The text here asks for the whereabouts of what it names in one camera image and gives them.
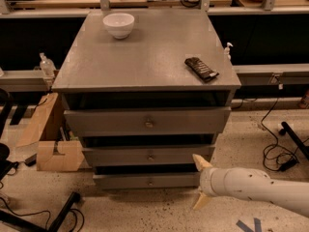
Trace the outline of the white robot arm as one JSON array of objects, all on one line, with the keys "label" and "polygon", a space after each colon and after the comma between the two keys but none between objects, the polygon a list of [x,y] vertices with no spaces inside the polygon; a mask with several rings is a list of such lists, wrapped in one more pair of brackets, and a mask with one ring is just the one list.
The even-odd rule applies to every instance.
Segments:
[{"label": "white robot arm", "polygon": [[216,168],[193,154],[200,173],[199,198],[193,209],[201,209],[218,196],[267,202],[309,217],[309,184],[271,179],[265,171],[252,168]]}]

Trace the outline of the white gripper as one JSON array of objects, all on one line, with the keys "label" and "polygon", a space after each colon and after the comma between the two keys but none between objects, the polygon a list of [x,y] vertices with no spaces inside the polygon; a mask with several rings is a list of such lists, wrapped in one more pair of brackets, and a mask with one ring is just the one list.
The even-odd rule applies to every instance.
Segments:
[{"label": "white gripper", "polygon": [[200,171],[199,197],[193,206],[194,210],[205,207],[212,197],[244,197],[245,176],[243,168],[215,168],[202,156],[193,154],[196,168]]}]

